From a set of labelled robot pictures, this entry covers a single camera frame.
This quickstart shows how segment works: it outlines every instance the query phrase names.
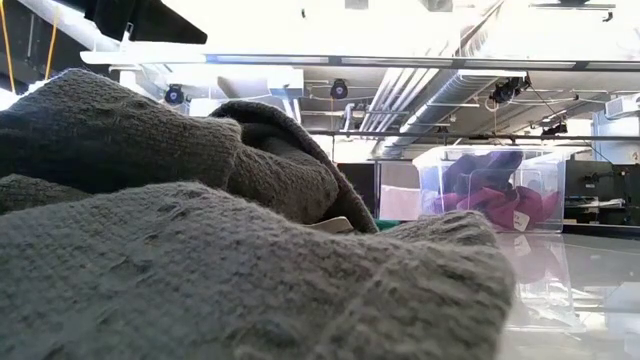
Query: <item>knitted fabric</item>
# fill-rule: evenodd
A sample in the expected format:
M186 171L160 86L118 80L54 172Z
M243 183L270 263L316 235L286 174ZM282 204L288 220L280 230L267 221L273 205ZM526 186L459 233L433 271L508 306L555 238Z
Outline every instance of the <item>knitted fabric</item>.
M377 230L295 121L248 102L214 115L224 118L190 118L104 77L68 70L0 112L0 177L19 174L89 194L198 181L295 222L344 215L359 231Z
M481 215L306 228L375 232L291 119L213 116L79 70L0 112L0 358L494 357L514 278Z
M193 183L0 216L3 359L492 359L483 218L329 235Z

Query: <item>black monitor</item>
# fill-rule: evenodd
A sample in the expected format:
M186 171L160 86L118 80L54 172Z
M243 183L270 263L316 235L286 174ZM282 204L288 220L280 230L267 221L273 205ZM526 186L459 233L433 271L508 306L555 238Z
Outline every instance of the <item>black monitor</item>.
M569 160L565 174L565 197L597 197L600 201L624 198L619 176L608 162Z

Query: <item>table surface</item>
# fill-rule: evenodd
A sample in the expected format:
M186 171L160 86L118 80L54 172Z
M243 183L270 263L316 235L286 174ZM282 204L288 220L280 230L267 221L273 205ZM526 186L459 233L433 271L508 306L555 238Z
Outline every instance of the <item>table surface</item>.
M500 360L640 359L640 241L500 235L519 280Z

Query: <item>duct pipe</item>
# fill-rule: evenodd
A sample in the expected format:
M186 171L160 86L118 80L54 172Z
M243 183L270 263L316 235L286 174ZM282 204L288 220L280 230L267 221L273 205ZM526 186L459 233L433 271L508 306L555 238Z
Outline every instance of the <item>duct pipe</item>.
M353 108L356 106L354 103L349 103L344 108L344 128L342 131L349 131L349 124L351 123L351 117L353 116Z
M391 103L396 100L396 96L398 95L400 90L402 90L402 88L407 83L409 78L411 78L411 75L413 75L414 72L415 72L415 69L412 69L412 68L401 70L400 76L398 77L396 83L394 84L393 88L389 92L389 95L386 97L384 104L382 105L382 109L380 110L389 110ZM365 128L365 131L375 129L378 121L384 120L385 118L386 118L385 115L376 116L375 119L372 120L369 125L367 125L367 127Z
M384 73L384 77L382 78L382 82L380 83L380 87L378 88L378 91L376 91L376 95L373 97L373 101L371 102L371 105L369 106L370 110L375 110L375 107L378 106L378 103L381 101L382 93L386 92L387 89L389 88L389 83L392 80L392 76L394 74L394 70L395 69L388 69ZM369 124L369 120L371 119L371 116L372 115L369 115L369 114L366 114L364 116L364 120L362 121L362 124L360 124L359 131L364 131L365 127Z
M492 8L478 26L482 26L469 41L460 49L460 53L467 57L477 55L485 47L488 33L498 29L498 17L504 1L500 1ZM480 91L493 84L498 78L497 73L484 72L483 74L464 70L436 70L437 73L431 81L430 88L433 91L422 96L423 105L419 105L414 115L401 127L401 132L423 133L433 125L454 113L456 109L447 107L430 106L431 103L466 103ZM402 156L403 150L412 144L416 137L394 137L386 139L381 147L385 157Z
M398 100L395 103L393 103L393 106L391 107L392 111L404 109L402 107L402 104L405 103L405 99L408 96L410 96L410 94L413 94L413 93L417 94L418 92L420 92L421 89L417 89L417 87L418 87L418 84L424 78L424 74L426 72L427 72L427 69L418 69L416 71L416 73L413 75L411 80L409 80L409 84L407 85L407 87L402 91L402 94L400 94L400 97L398 98ZM383 131L383 129L386 129L387 127L389 127L389 124L395 118L396 116L394 115L385 116L380 122L380 125L378 125L378 128L376 129L376 131Z

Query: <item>security camera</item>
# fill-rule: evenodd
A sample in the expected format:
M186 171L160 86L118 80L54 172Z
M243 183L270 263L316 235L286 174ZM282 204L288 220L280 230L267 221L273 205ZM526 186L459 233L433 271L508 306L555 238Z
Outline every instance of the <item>security camera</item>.
M347 83L343 79L336 79L331 86L330 95L333 99L341 100L349 95L349 89Z
M169 105L180 105L185 101L182 85L171 84L169 90L164 94L164 101Z

